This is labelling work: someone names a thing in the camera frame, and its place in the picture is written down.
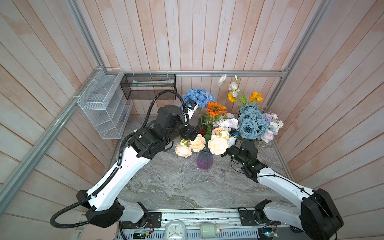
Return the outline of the pastel mixed flower bouquet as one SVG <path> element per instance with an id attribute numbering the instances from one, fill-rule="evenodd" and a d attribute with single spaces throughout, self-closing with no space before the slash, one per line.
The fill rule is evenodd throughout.
<path id="1" fill-rule="evenodd" d="M 284 127 L 284 123 L 279 120 L 279 116 L 274 113 L 264 113 L 264 119 L 268 123 L 268 131 L 263 134 L 262 140 L 267 144 L 279 134 L 279 130 Z"/>

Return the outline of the white ranunculus flower stem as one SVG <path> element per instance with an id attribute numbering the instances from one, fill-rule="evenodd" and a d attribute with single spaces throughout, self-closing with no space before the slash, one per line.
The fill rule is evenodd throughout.
<path id="1" fill-rule="evenodd" d="M 227 74 L 224 74 L 222 77 L 220 77 L 220 79 L 218 81 L 218 85 L 221 86 L 225 82 L 226 79 L 227 79 Z M 228 94 L 228 100 L 231 103 L 236 102 L 237 97 L 240 95 L 239 85 L 236 82 L 230 83 L 229 91 L 230 91 L 230 93 Z"/>

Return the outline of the light blue rose bunch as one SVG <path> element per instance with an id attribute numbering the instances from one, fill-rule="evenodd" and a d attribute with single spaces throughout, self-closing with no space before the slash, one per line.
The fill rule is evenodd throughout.
<path id="1" fill-rule="evenodd" d="M 239 133 L 243 139 L 256 140 L 269 131 L 269 122 L 265 120 L 258 105 L 242 106 L 239 113 Z"/>

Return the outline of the peach rose flower bunch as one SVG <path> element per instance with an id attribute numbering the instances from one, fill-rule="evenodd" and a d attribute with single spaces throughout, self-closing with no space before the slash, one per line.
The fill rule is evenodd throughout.
<path id="1" fill-rule="evenodd" d="M 175 153 L 179 157 L 188 158 L 192 153 L 202 151 L 206 146 L 206 139 L 198 134 L 194 141 L 182 139 L 175 148 Z"/>

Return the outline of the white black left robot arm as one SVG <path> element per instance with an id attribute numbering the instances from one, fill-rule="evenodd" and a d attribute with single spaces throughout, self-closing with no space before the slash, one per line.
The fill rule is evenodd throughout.
<path id="1" fill-rule="evenodd" d="M 147 224 L 148 210 L 144 205 L 120 200 L 118 195 L 138 170 L 158 153 L 171 149 L 176 138 L 193 141 L 200 131 L 199 127 L 189 124 L 198 104 L 192 99 L 185 101 L 174 90 L 163 90 L 154 99 L 166 93 L 175 95 L 182 105 L 159 108 L 157 118 L 152 122 L 147 115 L 141 128 L 122 140 L 118 160 L 107 174 L 91 189 L 79 191 L 76 203 L 55 213 L 50 219 L 51 226 L 70 229 L 91 224 L 107 228 L 117 222 L 130 222 L 141 228 Z M 86 221 L 74 224 L 57 222 L 59 216 L 79 206 L 88 209 Z"/>

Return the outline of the blue purple glass vase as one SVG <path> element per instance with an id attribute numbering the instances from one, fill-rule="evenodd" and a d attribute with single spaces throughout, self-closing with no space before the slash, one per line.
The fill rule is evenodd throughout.
<path id="1" fill-rule="evenodd" d="M 213 166 L 214 157 L 210 151 L 201 150 L 197 157 L 197 165 L 200 169 L 208 170 Z"/>

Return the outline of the blue hydrangea flower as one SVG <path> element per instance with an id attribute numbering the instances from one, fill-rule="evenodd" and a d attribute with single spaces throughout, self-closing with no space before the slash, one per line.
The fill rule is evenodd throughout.
<path id="1" fill-rule="evenodd" d="M 197 103 L 199 108 L 206 109 L 209 102 L 214 102 L 215 97 L 204 89 L 190 89 L 183 96 L 184 102 L 191 99 Z"/>

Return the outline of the orange gerbera flower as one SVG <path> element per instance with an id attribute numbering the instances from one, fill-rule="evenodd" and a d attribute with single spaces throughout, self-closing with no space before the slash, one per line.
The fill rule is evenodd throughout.
<path id="1" fill-rule="evenodd" d="M 219 103 L 208 102 L 205 114 L 205 129 L 207 132 L 211 132 L 214 129 L 215 122 L 220 121 L 227 115 L 227 108 Z"/>

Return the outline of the white small-flower green bunch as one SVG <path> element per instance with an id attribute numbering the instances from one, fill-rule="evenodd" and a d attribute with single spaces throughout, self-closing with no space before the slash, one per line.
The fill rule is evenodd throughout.
<path id="1" fill-rule="evenodd" d="M 218 121 L 213 123 L 213 127 L 215 128 L 224 128 L 227 130 L 238 130 L 239 129 L 239 121 L 234 114 L 227 113 L 226 115 L 221 116 Z"/>

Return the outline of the cream peony flower stem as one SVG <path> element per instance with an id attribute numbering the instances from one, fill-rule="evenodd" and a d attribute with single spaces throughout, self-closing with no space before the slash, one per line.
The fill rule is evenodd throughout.
<path id="1" fill-rule="evenodd" d="M 215 128 L 211 132 L 211 139 L 208 142 L 208 148 L 214 155 L 221 155 L 229 148 L 230 133 L 225 128 Z"/>

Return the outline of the yellow poppy flower stem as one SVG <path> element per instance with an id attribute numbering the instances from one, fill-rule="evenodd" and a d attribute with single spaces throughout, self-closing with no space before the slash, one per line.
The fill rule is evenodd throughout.
<path id="1" fill-rule="evenodd" d="M 257 105 L 258 102 L 260 103 L 263 102 L 264 98 L 262 97 L 262 93 L 258 93 L 258 92 L 253 92 L 249 97 L 245 94 L 241 94 L 241 93 L 236 94 L 235 92 L 230 92 L 228 93 L 228 100 L 231 103 L 239 102 L 238 107 L 240 108 L 249 104 Z"/>

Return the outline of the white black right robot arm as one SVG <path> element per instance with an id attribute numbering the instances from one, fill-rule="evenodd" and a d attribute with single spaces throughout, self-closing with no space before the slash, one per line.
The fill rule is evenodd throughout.
<path id="1" fill-rule="evenodd" d="M 254 221 L 266 226 L 285 223 L 305 232 L 312 240 L 337 238 L 337 231 L 344 221 L 330 194 L 301 186 L 276 173 L 257 158 L 258 149 L 251 141 L 244 141 L 240 147 L 231 146 L 221 157 L 229 156 L 242 165 L 241 174 L 255 183 L 277 192 L 292 205 L 285 206 L 263 200 L 255 206 Z"/>

